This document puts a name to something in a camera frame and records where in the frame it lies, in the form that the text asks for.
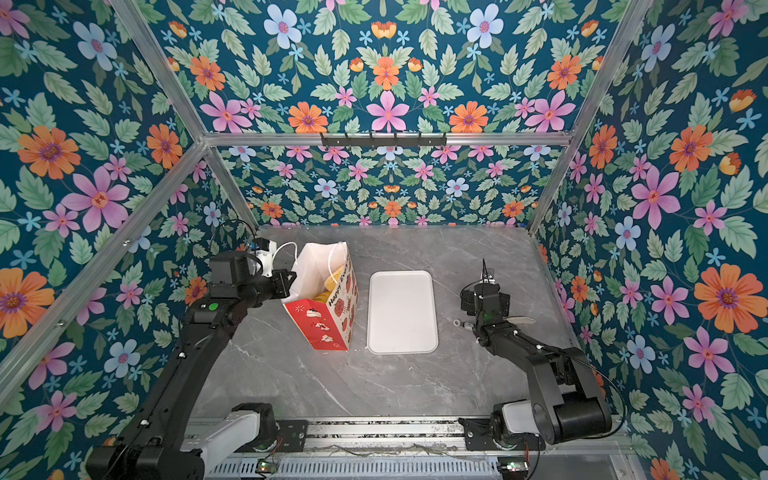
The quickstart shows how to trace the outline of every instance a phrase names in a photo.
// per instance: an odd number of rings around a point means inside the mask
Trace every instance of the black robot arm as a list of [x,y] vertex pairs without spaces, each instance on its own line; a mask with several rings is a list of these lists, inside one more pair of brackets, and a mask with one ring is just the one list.
[[[180,448],[208,373],[248,309],[265,300],[288,297],[296,278],[287,270],[264,276],[261,262],[246,252],[220,253],[209,265],[209,294],[187,311],[171,359],[136,416],[113,446],[98,447],[91,453],[86,470],[92,479],[203,478],[200,452]],[[256,271],[251,273],[254,265]]]

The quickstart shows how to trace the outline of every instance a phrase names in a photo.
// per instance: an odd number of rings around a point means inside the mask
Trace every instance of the pink flower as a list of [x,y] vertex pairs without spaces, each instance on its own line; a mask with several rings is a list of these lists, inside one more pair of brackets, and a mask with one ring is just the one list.
[[172,218],[174,224],[170,228],[172,231],[176,232],[176,235],[181,237],[182,233],[186,233],[189,231],[189,227],[187,226],[188,223],[190,223],[188,218],[184,218],[183,214],[176,214],[171,215],[170,218]]
[[603,174],[598,174],[596,177],[594,174],[589,174],[589,184],[584,185],[584,191],[587,192],[587,203],[594,202],[597,205],[600,202],[600,195],[605,192],[605,185],[601,185],[603,182]]
[[88,301],[88,304],[84,306],[83,309],[78,313],[78,323],[81,326],[85,325],[88,319],[91,318],[91,313],[95,313],[96,315],[104,313],[104,304],[97,302],[96,300],[103,299],[104,295],[106,294],[107,289],[102,286],[94,290],[94,292],[91,294],[91,299]]
[[81,211],[88,209],[83,216],[83,227],[86,232],[92,232],[101,226],[101,218],[112,228],[118,228],[128,218],[128,210],[116,203],[128,198],[128,187],[115,185],[109,187],[109,173],[105,168],[97,168],[94,172],[94,183],[84,175],[72,175],[74,184],[85,195],[68,194],[61,201],[65,207]]
[[310,147],[309,145],[305,145],[302,147],[287,147],[288,148],[288,158],[296,158],[296,161],[300,164],[304,163],[305,158],[312,158],[312,154],[310,153]]
[[56,205],[55,212],[51,210],[43,212],[43,217],[50,220],[45,229],[49,232],[58,229],[58,234],[64,238],[69,235],[69,230],[80,230],[80,225],[74,221],[78,217],[78,212],[67,212],[62,204]]
[[339,101],[339,106],[345,105],[352,108],[352,102],[357,101],[357,97],[352,94],[352,88],[339,87],[338,93],[336,93],[336,100]]
[[565,288],[562,288],[562,282],[560,282],[560,288],[555,286],[555,289],[560,294],[560,304],[563,306],[563,310],[565,310],[565,315],[568,318],[568,322],[576,323],[576,317],[574,316],[574,313],[571,312],[571,310],[574,308],[574,305],[576,304],[576,300],[574,300],[573,297],[568,298],[568,294],[565,292]]
[[701,423],[702,419],[714,422],[715,415],[710,409],[715,406],[715,401],[708,396],[702,396],[701,387],[698,384],[694,385],[693,390],[683,387],[683,393],[688,397],[683,400],[683,407],[693,410],[697,422]]
[[650,168],[650,162],[647,161],[648,157],[646,155],[643,155],[640,158],[635,157],[634,158],[634,166],[629,169],[629,173],[633,174],[634,177],[632,177],[632,180],[637,181],[637,179],[642,178],[645,180],[646,177],[646,170]]
[[590,235],[594,235],[594,232],[598,231],[598,218],[592,212],[584,219],[584,231]]
[[740,20],[744,15],[750,12],[750,7],[744,5],[744,0],[723,0],[723,11],[713,14],[710,17],[710,25],[715,28],[710,31],[710,40],[722,33],[727,37],[733,31],[733,21]]
[[357,181],[360,181],[361,178],[368,178],[367,171],[368,169],[358,161],[354,167],[349,168],[349,178],[354,178]]
[[248,118],[250,118],[251,120],[253,120],[256,117],[261,118],[261,112],[259,110],[261,110],[261,105],[254,104],[253,100],[251,100],[250,98],[246,101],[240,100],[240,113],[248,114]]
[[27,29],[22,23],[29,22],[27,14],[21,10],[11,10],[13,2],[11,0],[0,0],[0,33],[10,35],[15,31],[24,38],[29,38]]
[[344,147],[320,147],[320,151],[324,151],[323,160],[330,161],[336,165],[341,164],[342,158],[349,158],[349,152],[344,150]]
[[725,228],[725,222],[720,218],[728,211],[725,207],[715,208],[715,201],[707,202],[707,209],[697,208],[694,210],[700,218],[694,222],[694,227],[704,228],[704,233],[709,236],[712,233],[712,227],[721,230]]
[[224,106],[224,100],[213,92],[208,94],[208,100],[213,105],[202,104],[200,109],[206,115],[216,117],[216,120],[214,120],[214,129],[216,131],[225,131],[229,128],[230,132],[239,134],[242,132],[240,127],[250,127],[253,125],[253,122],[242,115],[238,115],[240,113],[240,102],[238,100],[229,100],[227,106]]
[[293,175],[296,175],[296,171],[293,169],[292,164],[286,165],[285,162],[280,162],[277,165],[277,171],[280,173],[281,177],[285,177],[288,180],[293,178]]
[[483,161],[486,157],[493,157],[491,145],[471,145],[470,157],[477,157],[477,161]]
[[190,188],[186,184],[179,185],[178,189],[170,196],[170,204],[175,205],[176,202],[185,204],[187,202],[187,198],[184,196],[184,194],[189,189]]
[[437,105],[438,98],[440,98],[440,94],[435,91],[435,87],[429,87],[429,90],[422,88],[422,96],[419,97],[419,101],[424,103],[424,108],[427,108],[429,105]]
[[715,339],[710,343],[710,334],[702,326],[696,330],[696,337],[699,339],[698,342],[690,336],[683,339],[685,346],[695,352],[688,357],[688,365],[695,369],[704,365],[704,373],[713,382],[717,381],[717,369],[725,373],[736,371],[733,368],[733,364],[727,358],[720,356],[721,353],[725,353],[728,350],[727,340]]
[[109,156],[109,163],[104,164],[104,168],[110,171],[110,180],[120,179],[121,182],[127,180],[126,175],[134,173],[133,170],[125,166],[125,159],[123,157],[117,158],[114,155]]
[[416,172],[416,178],[420,178],[421,180],[426,180],[435,175],[435,172],[433,172],[432,169],[433,169],[432,165],[427,166],[427,164],[422,162],[421,165],[414,168],[413,170]]
[[658,285],[650,286],[650,291],[656,298],[661,299],[654,301],[650,308],[654,312],[663,310],[664,319],[667,321],[667,325],[672,325],[674,323],[675,313],[682,318],[688,318],[690,316],[688,309],[685,305],[680,303],[688,298],[688,289],[681,286],[673,291],[672,279],[670,277],[666,277],[662,285],[664,286],[663,290]]
[[51,405],[41,405],[35,410],[40,419],[35,432],[40,433],[49,425],[54,432],[61,430],[61,426],[64,425],[64,419],[68,419],[78,412],[76,407],[70,407],[77,397],[77,393],[70,393],[65,398],[61,390],[56,390],[51,396]]
[[571,160],[571,164],[568,165],[571,168],[571,180],[576,180],[576,183],[581,181],[581,175],[587,173],[587,168],[584,163],[587,162],[587,154],[576,154],[576,158]]
[[646,177],[648,186],[637,184],[632,187],[632,195],[638,200],[642,200],[635,206],[632,217],[638,219],[648,214],[648,224],[656,230],[659,227],[659,223],[661,223],[660,209],[668,214],[677,212],[680,209],[680,202],[677,201],[674,195],[665,195],[665,193],[675,188],[679,177],[679,173],[672,172],[671,174],[666,174],[659,183],[659,169],[651,166]]
[[134,305],[139,304],[139,295],[141,295],[141,292],[143,292],[144,289],[136,285],[136,282],[131,282],[130,285],[126,285],[125,283],[120,285],[120,291],[122,293],[118,295],[116,300],[122,302],[123,308],[127,310],[131,307],[132,303]]
[[432,10],[437,10],[440,7],[440,0],[419,0],[419,3],[422,5],[427,5],[429,3]]
[[570,114],[574,108],[576,108],[575,104],[563,105],[564,101],[565,90],[560,90],[556,93],[554,97],[552,97],[551,103],[543,98],[538,98],[535,103],[535,108],[539,114],[531,115],[531,117],[525,121],[525,124],[529,127],[538,125],[536,131],[549,131],[550,126],[552,127],[552,130],[562,130],[565,128],[565,121],[560,118],[560,116]]
[[519,104],[515,105],[515,116],[523,118],[528,118],[528,114],[532,114],[536,111],[535,109],[535,103],[532,100],[528,100],[527,98],[523,97],[523,101]]
[[65,342],[48,352],[48,355],[43,357],[43,360],[35,367],[35,371],[29,376],[29,388],[36,390],[42,385],[48,372],[51,375],[64,375],[67,372],[67,363],[59,359],[69,355],[73,348],[74,343]]
[[205,174],[205,169],[208,167],[208,164],[205,163],[205,160],[201,160],[197,162],[197,165],[194,167],[194,171],[192,172],[192,180],[194,183],[200,183],[200,180],[205,180],[207,178],[207,175]]
[[333,12],[333,9],[336,7],[337,3],[339,5],[346,5],[346,0],[326,0],[326,8]]
[[393,127],[395,130],[405,130],[406,123],[400,117],[407,114],[410,107],[406,104],[395,105],[395,95],[389,90],[384,90],[381,101],[381,106],[376,104],[366,106],[368,113],[379,117],[371,124],[371,130],[380,131],[384,127],[387,133],[391,133]]
[[461,147],[458,145],[445,145],[443,148],[433,151],[432,158],[439,158],[440,164],[444,165],[448,160],[456,160],[458,158],[456,152],[459,151],[459,149],[461,149]]
[[489,163],[488,169],[485,171],[488,175],[493,177],[500,177],[504,173],[504,165],[502,165],[502,161],[498,161],[496,163]]
[[637,306],[637,301],[642,300],[643,296],[640,295],[638,290],[640,289],[640,282],[632,282],[628,278],[624,279],[624,285],[619,290],[624,295],[622,303],[629,303],[632,308]]

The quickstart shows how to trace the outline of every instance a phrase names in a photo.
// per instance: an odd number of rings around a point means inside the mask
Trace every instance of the metal bar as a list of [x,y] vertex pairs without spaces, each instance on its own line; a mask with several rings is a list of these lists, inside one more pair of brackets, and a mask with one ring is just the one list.
[[136,6],[134,0],[113,0],[112,8],[118,15],[128,34],[133,39],[141,57],[149,65],[165,96],[170,100],[179,118],[184,123],[193,141],[199,142],[205,134],[205,126],[187,96],[173,70],[170,69],[167,55],[157,43],[152,30]]
[[245,223],[248,223],[251,230],[255,232],[259,228],[259,224],[253,218],[253,214],[250,208],[248,208],[248,202],[246,202],[243,196],[243,191],[235,183],[232,172],[224,164],[224,159],[221,157],[218,149],[209,147],[208,152],[205,154],[205,160],[208,162],[208,166],[213,171],[216,179],[219,180],[221,190],[227,195],[227,199],[232,204],[235,212],[237,212],[237,216]]
[[544,220],[544,215],[547,213],[547,210],[549,210],[560,184],[568,173],[568,165],[576,157],[578,149],[581,147],[581,142],[584,141],[587,130],[589,129],[594,116],[598,112],[600,103],[603,101],[605,94],[608,93],[608,88],[611,86],[611,82],[616,76],[619,65],[624,61],[624,56],[629,50],[630,43],[632,43],[634,36],[637,34],[637,30],[643,23],[645,14],[653,3],[654,0],[630,0],[629,5],[627,5],[627,9],[624,11],[624,17],[622,17],[619,22],[619,25],[616,28],[616,33],[614,33],[614,37],[611,39],[611,44],[608,45],[608,49],[605,52],[603,65],[600,67],[598,74],[595,75],[594,82],[587,94],[587,98],[584,99],[584,103],[581,104],[581,109],[574,122],[574,129],[571,131],[573,134],[571,143],[560,155],[558,164],[555,165],[552,174],[549,176],[547,186],[544,188],[544,191],[541,192],[538,207],[536,208],[536,215],[529,226],[531,232],[535,232]]
[[[349,134],[345,135],[323,135],[319,134],[260,134],[256,132],[243,132],[241,134],[205,134],[205,144],[209,147],[231,147],[233,145],[248,145],[249,147],[259,147],[266,145],[309,145],[323,146],[323,138],[326,141],[332,141],[333,144],[344,146],[349,138],[353,145],[378,144],[381,140],[392,140],[396,144],[394,134]],[[417,140],[419,134],[397,134],[398,140],[407,140],[409,143]],[[442,134],[422,134],[422,144],[427,145],[427,139],[442,139]],[[537,134],[535,132],[523,132],[514,134],[446,134],[445,143],[447,145],[560,145],[565,146],[571,143],[573,135],[568,132],[547,132]]]
[[40,359],[56,345],[69,323],[88,303],[93,289],[107,279],[130,248],[131,241],[138,238],[157,216],[171,194],[192,173],[204,153],[205,146],[202,143],[192,144],[176,166],[163,177],[141,205],[114,232],[106,245],[69,283],[41,319],[3,359],[0,363],[0,412],[16,395],[18,388],[40,363]]

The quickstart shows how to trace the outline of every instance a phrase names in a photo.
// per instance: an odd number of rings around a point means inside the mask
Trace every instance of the orange flower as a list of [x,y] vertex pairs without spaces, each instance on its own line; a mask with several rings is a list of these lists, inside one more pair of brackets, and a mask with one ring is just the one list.
[[37,272],[24,277],[20,268],[0,270],[0,327],[5,338],[27,333],[27,323],[35,325],[45,313],[42,307],[53,303],[53,289],[42,288],[47,282]]
[[261,204],[261,210],[270,218],[280,218],[283,216],[283,208],[273,202],[264,202]]
[[395,218],[402,213],[402,207],[400,207],[400,204],[397,202],[389,202],[384,207],[384,213],[392,218]]
[[597,20],[590,20],[589,22],[585,23],[583,27],[581,27],[581,34],[584,37],[588,37],[589,35],[592,35],[595,30],[598,29],[598,25],[600,22]]
[[410,60],[408,60],[408,69],[410,71],[419,71],[422,68],[424,68],[424,65],[422,65],[422,61],[419,60],[418,58],[413,57]]
[[550,88],[565,90],[576,81],[576,75],[581,73],[581,59],[578,56],[565,55],[562,61],[556,61],[552,65],[552,71],[547,75]]
[[181,145],[176,132],[170,131],[166,124],[149,127],[151,137],[147,137],[147,146],[152,148],[152,158],[170,170],[181,156]]
[[478,107],[476,101],[469,101],[466,106],[459,105],[455,113],[449,120],[453,125],[451,131],[455,134],[479,134],[488,124],[488,117],[485,116],[488,110],[482,105]]
[[654,458],[650,463],[650,476],[654,480],[680,480],[680,476],[674,468],[663,458]]
[[371,31],[376,38],[392,38],[397,32],[397,24],[393,22],[374,22],[371,24]]
[[680,138],[674,139],[674,152],[670,155],[670,163],[674,165],[675,170],[683,172],[687,168],[692,172],[699,167],[700,161],[705,161],[710,156],[712,134],[705,134],[705,131],[707,127],[703,125],[697,125],[696,130],[688,127],[680,134]]
[[358,57],[358,58],[354,58],[354,59],[353,59],[353,60],[352,60],[352,61],[349,63],[349,69],[350,69],[351,71],[362,71],[362,68],[363,68],[364,66],[365,66],[365,65],[363,64],[363,62],[362,62],[362,59],[361,59],[360,57]]
[[216,91],[224,89],[224,74],[221,73],[221,67],[216,62],[208,61],[208,57],[192,57],[192,66],[190,67],[192,75],[196,75],[197,83],[204,85],[208,90]]
[[753,91],[739,90],[730,98],[728,105],[731,111],[742,111],[744,108],[749,107],[756,99],[757,95]]
[[697,283],[694,296],[699,303],[699,311],[704,319],[715,319],[715,328],[725,333],[733,333],[735,323],[741,332],[757,329],[759,317],[768,316],[768,300],[754,293],[763,291],[763,284],[754,273],[741,276],[737,265],[723,263],[720,272],[713,266],[701,274],[704,283]]
[[190,285],[184,291],[184,294],[187,295],[184,298],[184,303],[187,305],[192,305],[199,299],[203,298],[205,294],[208,293],[208,287],[205,286],[206,283],[207,282],[203,280],[203,277],[201,276],[196,276],[190,280]]
[[288,113],[291,114],[288,123],[296,128],[298,134],[324,134],[328,131],[328,118],[321,115],[322,112],[316,105],[310,107],[310,104],[300,101],[299,106],[291,107]]
[[168,27],[170,27],[170,30],[175,33],[178,38],[187,37],[187,27],[183,26],[181,23],[173,20],[168,24]]
[[574,300],[581,303],[587,299],[589,287],[583,278],[576,276],[571,282],[571,293],[574,294]]
[[592,167],[599,169],[605,168],[614,157],[614,148],[618,145],[618,139],[615,137],[616,129],[611,125],[603,125],[599,132],[592,137],[592,146],[589,147]]
[[741,169],[741,158],[736,152],[731,152],[720,161],[720,171],[726,175],[736,175]]
[[31,164],[29,170],[40,177],[46,174],[53,180],[64,178],[64,174],[74,172],[72,165],[80,164],[80,155],[75,154],[80,150],[78,145],[67,134],[53,127],[38,125],[35,134],[31,137],[23,134],[18,138],[22,149],[18,151],[18,157],[22,162]]
[[504,205],[504,210],[502,210],[502,212],[505,217],[516,217],[519,214],[522,214],[524,209],[525,205],[523,205],[522,202],[510,202]]
[[395,65],[391,57],[381,57],[379,64],[373,67],[373,74],[376,76],[374,80],[384,90],[392,90],[392,87],[397,85],[399,73],[400,67]]

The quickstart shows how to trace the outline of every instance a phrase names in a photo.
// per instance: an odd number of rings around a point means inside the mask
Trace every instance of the small white object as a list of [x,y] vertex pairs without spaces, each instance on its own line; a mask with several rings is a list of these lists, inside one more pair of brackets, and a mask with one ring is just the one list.
[[379,355],[437,349],[432,276],[424,270],[371,275],[368,350]]

